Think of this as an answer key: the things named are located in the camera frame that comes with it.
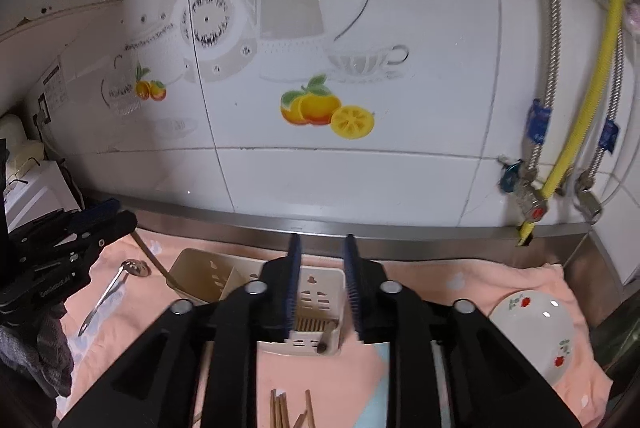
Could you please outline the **white strawberry saucer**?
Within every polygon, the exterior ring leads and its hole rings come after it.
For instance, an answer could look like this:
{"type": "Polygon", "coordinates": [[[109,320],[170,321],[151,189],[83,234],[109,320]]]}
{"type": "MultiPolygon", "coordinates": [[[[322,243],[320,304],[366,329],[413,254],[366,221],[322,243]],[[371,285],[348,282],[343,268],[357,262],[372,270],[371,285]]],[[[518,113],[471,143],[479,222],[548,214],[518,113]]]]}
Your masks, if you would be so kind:
{"type": "Polygon", "coordinates": [[[570,368],[575,328],[558,298],[538,290],[514,292],[489,318],[549,385],[556,385],[570,368]]]}

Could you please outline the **beige plastic utensil holder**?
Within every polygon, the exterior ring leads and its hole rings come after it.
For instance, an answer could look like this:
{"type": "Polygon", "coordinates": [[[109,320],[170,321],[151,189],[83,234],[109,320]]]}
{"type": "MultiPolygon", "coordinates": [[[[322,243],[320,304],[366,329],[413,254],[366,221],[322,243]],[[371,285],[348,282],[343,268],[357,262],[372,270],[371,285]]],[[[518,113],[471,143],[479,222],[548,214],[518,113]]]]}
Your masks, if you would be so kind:
{"type": "MultiPolygon", "coordinates": [[[[188,248],[180,252],[169,270],[175,280],[170,287],[196,304],[217,302],[258,278],[263,264],[262,260],[188,248]]],[[[342,270],[303,265],[298,280],[295,327],[282,344],[262,342],[259,347],[280,356],[333,356],[341,347],[345,301],[342,270]],[[328,321],[336,323],[331,345],[326,353],[318,354],[316,345],[328,321]]]]}

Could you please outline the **metal slotted spoon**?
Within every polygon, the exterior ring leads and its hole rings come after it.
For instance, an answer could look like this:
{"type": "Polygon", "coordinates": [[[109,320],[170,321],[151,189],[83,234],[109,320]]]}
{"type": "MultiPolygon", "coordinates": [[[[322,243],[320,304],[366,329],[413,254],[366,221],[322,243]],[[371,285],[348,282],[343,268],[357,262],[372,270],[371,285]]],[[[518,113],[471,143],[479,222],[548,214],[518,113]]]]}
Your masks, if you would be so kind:
{"type": "Polygon", "coordinates": [[[85,317],[84,322],[81,323],[77,336],[81,337],[88,327],[90,326],[93,318],[96,316],[96,313],[100,310],[100,307],[106,302],[108,298],[110,298],[113,293],[119,289],[120,286],[126,283],[129,276],[134,277],[148,277],[151,275],[151,269],[149,266],[142,260],[138,259],[127,259],[125,260],[116,271],[115,275],[111,279],[111,281],[106,286],[104,292],[100,296],[99,300],[96,301],[96,304],[89,312],[89,314],[85,317]]]}

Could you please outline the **wall power socket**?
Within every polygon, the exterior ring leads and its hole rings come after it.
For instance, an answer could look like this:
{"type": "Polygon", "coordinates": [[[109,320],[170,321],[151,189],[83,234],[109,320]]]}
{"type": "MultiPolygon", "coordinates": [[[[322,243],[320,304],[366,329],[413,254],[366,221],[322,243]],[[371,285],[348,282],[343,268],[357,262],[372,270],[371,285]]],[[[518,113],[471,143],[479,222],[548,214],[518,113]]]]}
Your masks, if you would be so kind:
{"type": "Polygon", "coordinates": [[[37,98],[38,109],[34,117],[34,122],[37,128],[48,125],[51,122],[51,114],[47,103],[46,94],[41,93],[37,98]]]}

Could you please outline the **metal gas valve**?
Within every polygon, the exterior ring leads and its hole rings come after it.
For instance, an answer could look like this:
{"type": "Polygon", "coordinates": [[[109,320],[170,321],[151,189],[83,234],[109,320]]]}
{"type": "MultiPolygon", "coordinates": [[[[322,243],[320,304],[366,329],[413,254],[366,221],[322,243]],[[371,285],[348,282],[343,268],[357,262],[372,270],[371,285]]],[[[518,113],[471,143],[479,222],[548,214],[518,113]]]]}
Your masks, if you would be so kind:
{"type": "Polygon", "coordinates": [[[499,156],[497,160],[502,166],[498,183],[500,191],[514,197],[526,222],[539,222],[548,211],[548,201],[534,185],[536,173],[526,168],[523,159],[499,156]]]}

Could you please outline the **peach printed towel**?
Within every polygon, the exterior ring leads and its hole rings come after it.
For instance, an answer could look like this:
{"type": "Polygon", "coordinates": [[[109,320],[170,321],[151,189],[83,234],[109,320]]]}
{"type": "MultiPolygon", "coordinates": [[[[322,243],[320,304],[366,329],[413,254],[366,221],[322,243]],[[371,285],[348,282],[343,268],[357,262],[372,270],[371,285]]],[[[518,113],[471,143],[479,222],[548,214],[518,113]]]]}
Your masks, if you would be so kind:
{"type": "MultiPolygon", "coordinates": [[[[163,265],[174,264],[184,249],[195,249],[213,255],[213,260],[206,264],[209,269],[228,262],[246,277],[255,275],[259,263],[279,255],[270,249],[148,231],[141,232],[140,236],[163,265]]],[[[137,244],[129,238],[107,247],[91,269],[91,284],[68,299],[63,328],[75,359],[75,369],[72,393],[68,398],[56,401],[59,418],[70,412],[107,367],[176,299],[175,292],[158,272],[147,278],[130,278],[100,307],[88,332],[84,336],[78,335],[82,319],[117,266],[126,259],[141,256],[137,244]]],[[[565,374],[553,388],[582,426],[600,424],[612,382],[594,359],[585,316],[566,284],[561,266],[546,263],[533,269],[514,269],[483,260],[388,261],[385,270],[390,278],[415,290],[428,301],[449,305],[458,299],[468,299],[485,314],[490,314],[514,292],[534,289],[548,293],[556,304],[570,312],[574,328],[573,350],[563,364],[565,374]]],[[[326,359],[259,353],[259,426],[269,424],[271,390],[286,393],[292,418],[305,411],[304,392],[309,390],[314,421],[319,427],[382,426],[386,356],[382,347],[360,344],[352,330],[344,331],[340,352],[326,359]]]]}

